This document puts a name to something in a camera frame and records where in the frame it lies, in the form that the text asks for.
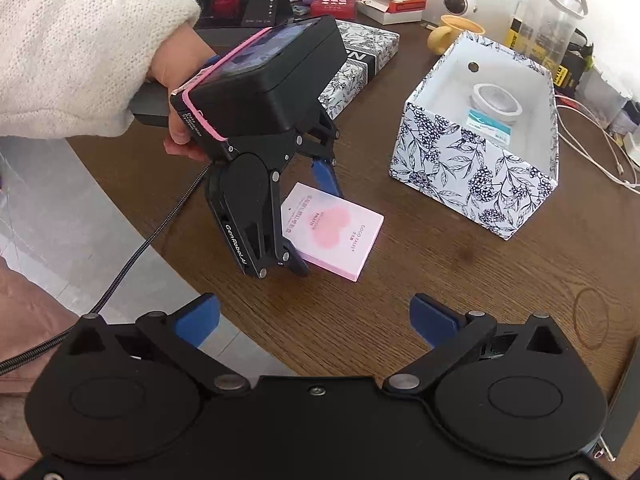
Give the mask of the white knit sleeve forearm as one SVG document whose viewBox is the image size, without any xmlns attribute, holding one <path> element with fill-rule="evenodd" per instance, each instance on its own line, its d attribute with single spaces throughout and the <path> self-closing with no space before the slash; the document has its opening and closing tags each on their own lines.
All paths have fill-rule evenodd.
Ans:
<svg viewBox="0 0 640 480">
<path fill-rule="evenodd" d="M 27 139 L 120 136 L 157 56 L 184 34 L 196 46 L 194 0 L 1 0 L 1 133 Z"/>
</svg>

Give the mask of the person left hand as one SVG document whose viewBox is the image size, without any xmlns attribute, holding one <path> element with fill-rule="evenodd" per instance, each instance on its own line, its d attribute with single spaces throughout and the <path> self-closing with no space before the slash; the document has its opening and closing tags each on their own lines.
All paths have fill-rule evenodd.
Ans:
<svg viewBox="0 0 640 480">
<path fill-rule="evenodd" d="M 156 50 L 148 77 L 166 88 L 171 94 L 214 56 L 214 50 L 198 36 L 189 23 L 179 26 Z M 176 111 L 169 106 L 168 136 L 164 149 L 168 155 L 183 156 L 198 162 L 207 162 L 208 157 L 191 140 L 189 130 L 183 125 Z"/>
</svg>

